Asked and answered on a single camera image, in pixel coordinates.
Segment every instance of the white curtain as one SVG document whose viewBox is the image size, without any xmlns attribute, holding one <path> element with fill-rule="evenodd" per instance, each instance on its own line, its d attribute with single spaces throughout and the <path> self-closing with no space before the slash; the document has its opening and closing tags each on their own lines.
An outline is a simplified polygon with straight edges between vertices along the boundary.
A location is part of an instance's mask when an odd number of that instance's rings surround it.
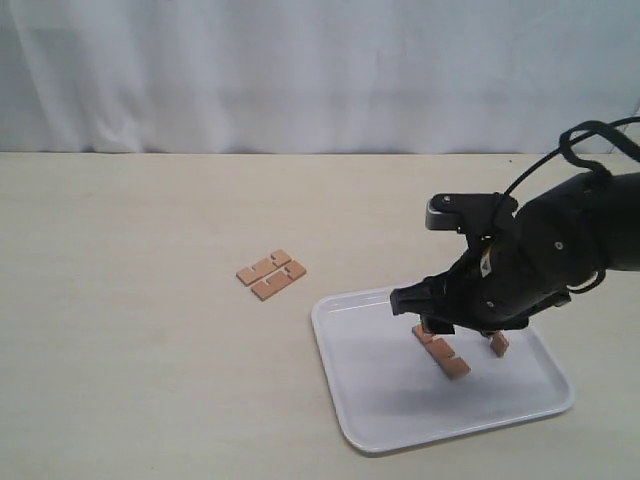
<svg viewBox="0 0 640 480">
<path fill-rule="evenodd" d="M 638 108 L 640 1 L 0 0 L 0 60 L 0 150 L 541 153 Z"/>
</svg>

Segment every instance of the plastic tray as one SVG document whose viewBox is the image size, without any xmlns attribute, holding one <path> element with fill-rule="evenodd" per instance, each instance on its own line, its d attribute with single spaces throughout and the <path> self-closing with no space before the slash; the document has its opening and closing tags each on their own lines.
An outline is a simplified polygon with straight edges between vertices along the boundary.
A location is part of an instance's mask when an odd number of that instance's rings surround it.
<svg viewBox="0 0 640 480">
<path fill-rule="evenodd" d="M 338 422 L 356 449 L 381 454 L 573 405 L 571 383 L 533 327 L 505 332 L 511 345 L 502 358 L 458 328 L 446 339 L 471 372 L 449 380 L 411 332 L 418 317 L 391 314 L 392 288 L 327 297 L 312 311 Z"/>
</svg>

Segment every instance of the tray rim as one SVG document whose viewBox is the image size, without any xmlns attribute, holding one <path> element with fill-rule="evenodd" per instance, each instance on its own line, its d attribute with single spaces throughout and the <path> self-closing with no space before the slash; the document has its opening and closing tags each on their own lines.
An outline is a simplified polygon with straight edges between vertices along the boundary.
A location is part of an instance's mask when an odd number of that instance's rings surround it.
<svg viewBox="0 0 640 480">
<path fill-rule="evenodd" d="M 538 330 L 534 326 L 530 325 L 529 327 L 527 327 L 527 330 L 529 332 L 531 332 L 531 334 L 533 334 L 534 337 L 536 338 L 536 340 L 540 343 L 540 345 L 542 346 L 545 354 L 549 357 L 549 360 L 551 361 L 551 363 L 553 364 L 553 366 L 557 370 L 560 378 L 563 380 L 564 384 L 567 387 L 566 398 L 557 407 L 552 408 L 552 409 L 548 409 L 548 410 L 543 410 L 543 411 L 536 412 L 536 413 L 532 413 L 532 414 L 528 414 L 528 415 L 521 415 L 519 417 L 513 417 L 513 418 L 510 418 L 510 419 L 495 421 L 495 422 L 492 422 L 490 424 L 478 425 L 478 426 L 473 426 L 473 427 L 469 427 L 469 428 L 458 429 L 458 430 L 454 430 L 452 432 L 447 432 L 447 433 L 440 433 L 440 434 L 436 433 L 436 434 L 433 434 L 433 435 L 430 435 L 430 436 L 426 437 L 426 439 L 424 441 L 420 442 L 419 444 L 407 444 L 407 445 L 404 445 L 404 446 L 395 446 L 395 447 L 391 447 L 391 448 L 385 447 L 385 446 L 368 447 L 368 446 L 364 445 L 350 431 L 349 425 L 348 425 L 348 419 L 347 419 L 347 416 L 346 416 L 346 414 L 344 412 L 344 409 L 343 409 L 342 405 L 340 403 L 336 402 L 336 400 L 335 400 L 336 399 L 336 394 L 337 394 L 336 380 L 334 378 L 333 372 L 330 369 L 326 368 L 326 365 L 327 365 L 326 362 L 328 361 L 328 359 L 326 357 L 326 347 L 323 344 L 324 341 L 322 340 L 322 337 L 321 337 L 321 335 L 319 335 L 319 331 L 318 331 L 318 329 L 320 328 L 319 322 L 321 321 L 318 318 L 318 313 L 319 313 L 320 309 L 324 305 L 326 305 L 327 303 L 336 301 L 336 300 L 349 298 L 349 297 L 354 297 L 354 296 L 361 296 L 361 295 L 374 295 L 374 294 L 378 294 L 379 295 L 379 294 L 383 294 L 383 293 L 386 293 L 386 292 L 390 293 L 391 290 L 393 290 L 394 288 L 401 288 L 401 287 L 404 287 L 404 286 L 406 286 L 406 284 L 400 284 L 400 285 L 388 286 L 388 287 L 371 288 L 371 289 L 366 289 L 366 290 L 351 291 L 351 292 L 345 292 L 345 293 L 338 293 L 338 294 L 334 294 L 334 295 L 328 295 L 328 296 L 318 300 L 313 305 L 313 308 L 311 309 L 311 323 L 312 323 L 312 327 L 313 327 L 313 333 L 314 333 L 314 336 L 316 338 L 316 344 L 318 346 L 318 351 L 320 353 L 320 358 L 321 358 L 321 361 L 322 361 L 322 367 L 323 367 L 323 370 L 324 370 L 325 378 L 327 379 L 327 384 L 328 384 L 328 387 L 329 387 L 329 394 L 331 396 L 331 403 L 333 404 L 333 408 L 335 410 L 335 414 L 336 414 L 336 417 L 338 419 L 338 424 L 340 425 L 340 430 L 342 431 L 343 436 L 345 437 L 347 442 L 349 442 L 349 444 L 351 446 L 353 446 L 355 449 L 357 449 L 357 450 L 359 450 L 359 451 L 361 451 L 363 453 L 376 455 L 376 454 L 389 453 L 389 452 L 397 451 L 397 450 L 418 448 L 418 447 L 427 446 L 427 445 L 435 443 L 435 442 L 440 442 L 440 441 L 444 441 L 444 440 L 452 440 L 452 439 L 457 438 L 457 437 L 471 435 L 471 434 L 474 434 L 474 433 L 489 432 L 491 430 L 496 430 L 496 429 L 499 429 L 499 428 L 505 427 L 505 426 L 515 426 L 515 425 L 519 425 L 519 424 L 533 422 L 533 421 L 536 421 L 536 420 L 542 420 L 544 418 L 551 418 L 551 417 L 554 417 L 554 416 L 558 416 L 558 415 L 560 415 L 560 414 L 562 414 L 564 412 L 567 412 L 568 410 L 570 410 L 573 407 L 573 405 L 575 403 L 575 398 L 576 398 L 576 390 L 575 390 L 575 386 L 573 385 L 573 382 L 571 382 L 569 376 L 566 373 L 566 370 L 565 370 L 564 366 L 559 362 L 559 360 L 556 357 L 556 355 L 551 351 L 551 349 L 547 345 L 547 342 L 544 340 L 542 335 L 538 332 Z"/>
</svg>

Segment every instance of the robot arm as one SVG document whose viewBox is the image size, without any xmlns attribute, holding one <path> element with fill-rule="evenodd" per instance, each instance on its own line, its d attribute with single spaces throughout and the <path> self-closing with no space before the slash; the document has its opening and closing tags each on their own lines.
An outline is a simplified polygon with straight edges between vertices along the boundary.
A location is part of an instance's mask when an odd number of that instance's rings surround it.
<svg viewBox="0 0 640 480">
<path fill-rule="evenodd" d="M 427 228 L 464 234 L 468 249 L 447 272 L 394 290 L 393 314 L 418 314 L 432 333 L 452 334 L 458 325 L 490 335 L 526 328 L 533 315 L 600 284 L 607 270 L 640 270 L 640 173 L 613 176 L 567 146 L 579 141 L 570 136 L 584 125 L 606 125 L 609 133 L 607 127 L 615 130 L 616 123 L 585 122 L 565 132 L 557 152 L 591 171 L 528 202 L 515 215 L 518 204 L 508 193 L 434 196 L 427 206 Z M 621 150 L 640 161 L 640 147 L 622 136 Z M 619 146 L 619 138 L 612 143 Z"/>
</svg>

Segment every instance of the tabletop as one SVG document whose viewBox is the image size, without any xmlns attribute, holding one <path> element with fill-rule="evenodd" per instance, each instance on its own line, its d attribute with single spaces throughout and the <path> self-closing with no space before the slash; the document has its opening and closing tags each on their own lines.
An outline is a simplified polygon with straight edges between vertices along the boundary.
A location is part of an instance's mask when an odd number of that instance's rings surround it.
<svg viewBox="0 0 640 480">
<path fill-rule="evenodd" d="M 636 478 L 640 274 L 534 319 L 563 415 L 380 458 L 335 418 L 313 305 L 446 270 L 465 242 L 427 200 L 537 158 L 0 154 L 2 478 Z M 308 273 L 261 302 L 235 272 L 278 248 Z"/>
</svg>

